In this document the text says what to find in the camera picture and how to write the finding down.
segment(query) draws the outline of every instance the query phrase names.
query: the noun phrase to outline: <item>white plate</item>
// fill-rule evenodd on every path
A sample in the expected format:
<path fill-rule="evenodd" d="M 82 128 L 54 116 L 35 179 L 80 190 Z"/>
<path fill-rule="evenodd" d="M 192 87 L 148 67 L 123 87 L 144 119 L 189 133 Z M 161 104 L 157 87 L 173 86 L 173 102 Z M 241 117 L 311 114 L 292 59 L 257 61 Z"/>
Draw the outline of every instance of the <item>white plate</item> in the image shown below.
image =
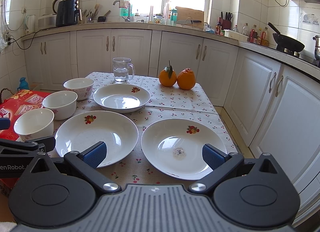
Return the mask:
<path fill-rule="evenodd" d="M 212 172 L 202 158 L 205 144 L 227 153 L 213 130 L 187 119 L 157 121 L 146 128 L 141 138 L 142 151 L 155 168 L 186 180 L 198 180 Z"/>
<path fill-rule="evenodd" d="M 110 84 L 97 89 L 93 99 L 103 109 L 117 113 L 128 113 L 142 108 L 150 100 L 150 93 L 136 85 Z"/>
<path fill-rule="evenodd" d="M 99 141 L 107 145 L 107 157 L 98 167 L 125 158 L 138 142 L 138 129 L 127 117 L 110 111 L 89 111 L 73 116 L 59 127 L 56 150 L 60 156 L 82 152 Z"/>

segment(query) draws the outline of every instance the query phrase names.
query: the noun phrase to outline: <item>faucet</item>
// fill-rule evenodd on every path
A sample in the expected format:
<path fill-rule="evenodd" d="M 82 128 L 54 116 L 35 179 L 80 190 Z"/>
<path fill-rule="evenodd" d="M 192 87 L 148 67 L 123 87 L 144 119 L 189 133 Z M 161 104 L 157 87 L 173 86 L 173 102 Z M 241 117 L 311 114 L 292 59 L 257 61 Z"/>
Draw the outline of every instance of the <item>faucet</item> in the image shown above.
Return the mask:
<path fill-rule="evenodd" d="M 120 3 L 120 0 L 116 0 L 115 2 L 113 2 L 113 5 L 116 5 L 117 2 Z M 130 9 L 131 9 L 130 2 L 129 2 L 129 7 L 128 7 L 128 8 L 129 8 L 129 9 L 128 9 L 128 18 L 125 19 L 124 17 L 122 17 L 125 22 L 130 22 Z"/>

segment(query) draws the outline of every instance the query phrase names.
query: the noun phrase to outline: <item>table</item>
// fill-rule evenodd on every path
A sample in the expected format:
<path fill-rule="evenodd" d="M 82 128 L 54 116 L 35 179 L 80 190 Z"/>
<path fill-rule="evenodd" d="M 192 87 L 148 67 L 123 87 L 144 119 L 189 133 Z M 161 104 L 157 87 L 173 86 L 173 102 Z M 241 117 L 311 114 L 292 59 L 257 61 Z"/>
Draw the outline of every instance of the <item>table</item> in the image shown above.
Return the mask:
<path fill-rule="evenodd" d="M 93 72 L 88 75 L 87 78 L 95 81 L 93 92 L 102 86 L 114 82 L 113 73 Z M 149 125 L 161 119 L 182 118 L 199 122 L 217 133 L 225 144 L 227 153 L 237 152 L 218 113 L 198 83 L 196 83 L 192 90 L 181 90 L 177 84 L 173 87 L 164 87 L 157 78 L 144 76 L 135 76 L 133 80 L 128 81 L 128 83 L 143 87 L 151 94 L 150 101 L 143 108 L 132 113 L 124 114 L 131 119 L 138 128 L 138 143 L 132 152 L 122 161 L 97 169 L 121 185 L 122 188 L 124 188 L 127 183 L 178 183 L 184 184 L 186 187 L 193 183 L 193 181 L 173 178 L 158 171 L 144 156 L 140 144 L 142 133 Z M 102 110 L 100 106 L 95 103 L 92 95 L 87 100 L 77 102 L 74 115 Z M 55 132 L 63 122 L 65 122 L 65 120 L 54 122 Z M 50 152 L 49 155 L 51 157 L 59 157 L 55 150 Z"/>

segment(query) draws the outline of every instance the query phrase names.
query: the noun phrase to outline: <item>wok handle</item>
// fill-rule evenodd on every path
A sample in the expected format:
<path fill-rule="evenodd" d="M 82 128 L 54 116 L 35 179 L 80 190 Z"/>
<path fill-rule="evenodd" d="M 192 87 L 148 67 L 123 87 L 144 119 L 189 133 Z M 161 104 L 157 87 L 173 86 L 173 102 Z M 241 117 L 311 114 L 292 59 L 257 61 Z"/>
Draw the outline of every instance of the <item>wok handle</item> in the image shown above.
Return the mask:
<path fill-rule="evenodd" d="M 273 31 L 276 32 L 278 35 L 281 35 L 280 31 L 278 29 L 276 29 L 276 27 L 274 25 L 272 25 L 270 22 L 268 23 L 268 26 L 271 27 L 273 29 Z"/>

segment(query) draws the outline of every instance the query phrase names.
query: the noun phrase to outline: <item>glass mug handle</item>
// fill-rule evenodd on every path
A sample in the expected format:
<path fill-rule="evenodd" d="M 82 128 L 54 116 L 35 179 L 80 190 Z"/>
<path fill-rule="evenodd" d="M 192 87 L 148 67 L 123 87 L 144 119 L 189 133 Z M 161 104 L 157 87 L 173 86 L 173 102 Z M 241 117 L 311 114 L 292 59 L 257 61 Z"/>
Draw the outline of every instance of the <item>glass mug handle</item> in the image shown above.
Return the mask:
<path fill-rule="evenodd" d="M 132 63 L 128 63 L 128 66 L 132 68 L 132 76 L 130 79 L 128 78 L 128 80 L 132 80 L 134 78 L 134 66 Z"/>

